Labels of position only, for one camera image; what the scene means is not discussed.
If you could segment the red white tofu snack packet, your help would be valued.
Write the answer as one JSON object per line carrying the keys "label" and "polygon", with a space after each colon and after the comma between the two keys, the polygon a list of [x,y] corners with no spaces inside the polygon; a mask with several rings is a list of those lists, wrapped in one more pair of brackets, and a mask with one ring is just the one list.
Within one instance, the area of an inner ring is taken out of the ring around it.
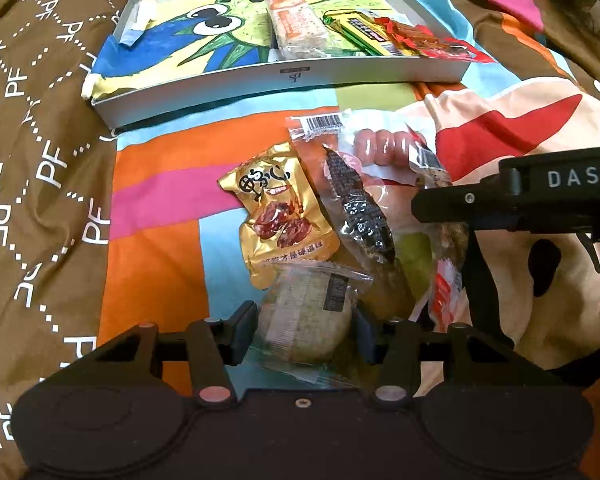
{"label": "red white tofu snack packet", "polygon": [[391,42],[402,51],[413,51],[423,58],[480,64],[493,63],[490,55],[468,42],[453,37],[438,37],[422,25],[407,25],[392,18],[375,18]]}

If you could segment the round cookie clear wrapper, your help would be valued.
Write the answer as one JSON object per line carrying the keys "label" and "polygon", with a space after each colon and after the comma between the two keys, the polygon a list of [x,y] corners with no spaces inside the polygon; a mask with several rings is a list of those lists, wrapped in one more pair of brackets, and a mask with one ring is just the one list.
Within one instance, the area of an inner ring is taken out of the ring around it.
{"label": "round cookie clear wrapper", "polygon": [[274,281],[260,303],[253,338],[257,362],[318,388],[351,387],[351,328],[358,295],[370,274],[332,262],[299,260],[268,265]]}

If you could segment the orange white cake bar packet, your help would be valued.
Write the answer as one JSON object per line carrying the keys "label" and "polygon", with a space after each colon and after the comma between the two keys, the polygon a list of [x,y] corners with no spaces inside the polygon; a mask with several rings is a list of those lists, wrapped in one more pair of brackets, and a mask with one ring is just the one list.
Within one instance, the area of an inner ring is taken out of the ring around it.
{"label": "orange white cake bar packet", "polygon": [[306,0],[265,0],[284,60],[327,58],[329,34]]}

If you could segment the red nut snack packet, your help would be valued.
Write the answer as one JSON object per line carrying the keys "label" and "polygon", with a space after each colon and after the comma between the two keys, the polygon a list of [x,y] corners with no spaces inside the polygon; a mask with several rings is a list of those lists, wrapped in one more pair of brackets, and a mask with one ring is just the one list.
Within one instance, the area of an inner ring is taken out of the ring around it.
{"label": "red nut snack packet", "polygon": [[446,333],[454,323],[471,324],[462,278],[468,229],[454,222],[425,224],[424,228],[430,240],[431,269],[425,273],[428,285],[410,321],[419,322],[424,330]]}

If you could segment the grey shallow tray box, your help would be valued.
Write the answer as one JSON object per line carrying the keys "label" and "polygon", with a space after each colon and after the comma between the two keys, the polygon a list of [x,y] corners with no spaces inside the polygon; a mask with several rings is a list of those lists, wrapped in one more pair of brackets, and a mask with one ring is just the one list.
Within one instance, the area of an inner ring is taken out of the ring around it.
{"label": "grey shallow tray box", "polygon": [[117,129],[268,92],[454,84],[483,61],[417,0],[129,0],[81,93]]}

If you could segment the pink sausage packet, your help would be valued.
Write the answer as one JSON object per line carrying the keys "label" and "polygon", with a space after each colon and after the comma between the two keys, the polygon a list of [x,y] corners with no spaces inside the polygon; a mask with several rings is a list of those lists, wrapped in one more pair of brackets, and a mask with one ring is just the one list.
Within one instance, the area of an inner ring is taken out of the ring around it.
{"label": "pink sausage packet", "polygon": [[338,154],[361,176],[424,188],[451,184],[425,139],[395,112],[345,110],[340,114]]}

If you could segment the gold duck snack packet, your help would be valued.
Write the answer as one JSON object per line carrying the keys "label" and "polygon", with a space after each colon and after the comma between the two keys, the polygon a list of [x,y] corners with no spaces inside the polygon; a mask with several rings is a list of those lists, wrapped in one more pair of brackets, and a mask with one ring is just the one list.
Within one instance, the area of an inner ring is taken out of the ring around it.
{"label": "gold duck snack packet", "polygon": [[328,260],[340,247],[300,158],[289,142],[271,146],[219,178],[248,212],[239,228],[250,282],[269,288],[276,263]]}

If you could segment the cartoon drawing paper liner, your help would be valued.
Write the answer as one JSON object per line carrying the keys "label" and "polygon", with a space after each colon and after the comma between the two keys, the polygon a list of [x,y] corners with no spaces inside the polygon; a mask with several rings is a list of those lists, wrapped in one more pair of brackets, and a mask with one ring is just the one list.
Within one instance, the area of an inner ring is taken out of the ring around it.
{"label": "cartoon drawing paper liner", "polygon": [[[338,11],[397,16],[387,0],[304,0],[317,18]],[[268,0],[137,0],[84,80],[93,103],[135,90],[280,60]]]}

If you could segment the brown PF patterned quilt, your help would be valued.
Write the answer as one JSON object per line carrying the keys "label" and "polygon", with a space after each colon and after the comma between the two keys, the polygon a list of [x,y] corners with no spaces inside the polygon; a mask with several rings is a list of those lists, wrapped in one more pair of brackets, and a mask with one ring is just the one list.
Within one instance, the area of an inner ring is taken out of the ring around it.
{"label": "brown PF patterned quilt", "polygon": [[97,341],[116,144],[81,96],[128,0],[0,0],[0,479],[18,398]]}

